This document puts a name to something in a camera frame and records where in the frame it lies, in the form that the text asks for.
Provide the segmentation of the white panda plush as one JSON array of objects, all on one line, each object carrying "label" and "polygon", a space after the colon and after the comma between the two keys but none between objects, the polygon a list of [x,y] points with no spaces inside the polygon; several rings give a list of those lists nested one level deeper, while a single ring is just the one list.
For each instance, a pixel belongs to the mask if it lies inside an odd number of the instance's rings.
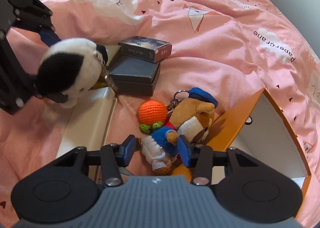
[{"label": "white panda plush", "polygon": [[35,78],[36,93],[63,108],[72,108],[96,84],[105,66],[93,41],[62,40],[49,47],[41,60]]}]

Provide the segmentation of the orange crochet tangerine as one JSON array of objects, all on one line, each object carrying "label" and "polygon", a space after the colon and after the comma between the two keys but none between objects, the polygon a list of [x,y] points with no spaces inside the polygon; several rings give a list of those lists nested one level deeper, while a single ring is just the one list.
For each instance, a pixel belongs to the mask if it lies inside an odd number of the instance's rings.
[{"label": "orange crochet tangerine", "polygon": [[168,121],[167,106],[158,100],[147,100],[138,109],[139,129],[150,134]]}]

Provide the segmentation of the dark grey box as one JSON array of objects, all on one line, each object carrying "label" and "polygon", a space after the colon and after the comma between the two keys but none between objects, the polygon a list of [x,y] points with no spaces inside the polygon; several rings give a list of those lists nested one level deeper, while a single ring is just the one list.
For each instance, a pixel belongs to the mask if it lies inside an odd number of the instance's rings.
[{"label": "dark grey box", "polygon": [[160,73],[160,63],[122,55],[109,73],[118,94],[151,97]]}]

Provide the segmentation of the brown bear plush keychain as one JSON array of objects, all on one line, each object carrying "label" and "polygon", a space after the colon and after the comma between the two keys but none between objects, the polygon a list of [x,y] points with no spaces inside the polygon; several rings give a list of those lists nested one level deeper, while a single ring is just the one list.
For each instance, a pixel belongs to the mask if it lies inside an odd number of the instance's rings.
[{"label": "brown bear plush keychain", "polygon": [[191,143],[206,139],[218,104],[211,94],[194,87],[188,91],[187,98],[177,103],[165,125],[140,139],[140,150],[154,175],[171,172],[172,163],[181,155],[177,145],[179,136],[185,136]]}]

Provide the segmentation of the white glasses case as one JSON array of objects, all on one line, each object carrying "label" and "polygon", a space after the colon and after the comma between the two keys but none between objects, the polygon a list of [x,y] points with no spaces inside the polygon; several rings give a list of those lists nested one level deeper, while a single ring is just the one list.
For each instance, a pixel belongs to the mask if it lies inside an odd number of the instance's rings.
[{"label": "white glasses case", "polygon": [[88,151],[104,146],[116,103],[115,92],[109,87],[88,91],[81,97],[73,107],[57,157],[79,146]]}]

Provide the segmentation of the photo card box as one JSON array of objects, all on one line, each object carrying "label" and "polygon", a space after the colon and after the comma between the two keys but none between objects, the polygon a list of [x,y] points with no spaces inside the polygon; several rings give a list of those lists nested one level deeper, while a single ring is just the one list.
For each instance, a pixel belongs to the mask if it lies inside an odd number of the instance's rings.
[{"label": "photo card box", "polygon": [[170,42],[134,36],[118,42],[124,55],[156,63],[171,55]]}]

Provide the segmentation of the orange cardboard box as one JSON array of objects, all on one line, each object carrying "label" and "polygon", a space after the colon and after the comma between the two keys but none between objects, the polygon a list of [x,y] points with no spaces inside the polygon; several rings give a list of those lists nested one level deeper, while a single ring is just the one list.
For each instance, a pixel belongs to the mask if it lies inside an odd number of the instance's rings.
[{"label": "orange cardboard box", "polygon": [[214,151],[238,148],[292,179],[306,195],[311,172],[283,110],[265,88],[218,117],[204,141]]}]

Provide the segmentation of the pink printed duvet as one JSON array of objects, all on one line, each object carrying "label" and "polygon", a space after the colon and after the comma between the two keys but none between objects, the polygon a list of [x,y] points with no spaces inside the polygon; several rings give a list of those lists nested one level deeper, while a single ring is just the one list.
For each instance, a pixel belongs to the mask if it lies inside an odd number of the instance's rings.
[{"label": "pink printed duvet", "polygon": [[[41,0],[61,39],[117,43],[146,36],[172,43],[154,97],[210,92],[223,114],[267,87],[290,122],[311,169],[297,220],[319,222],[319,58],[270,0]],[[56,157],[64,133],[51,102],[33,97],[15,115],[1,110],[1,224],[18,218],[14,185]]]}]

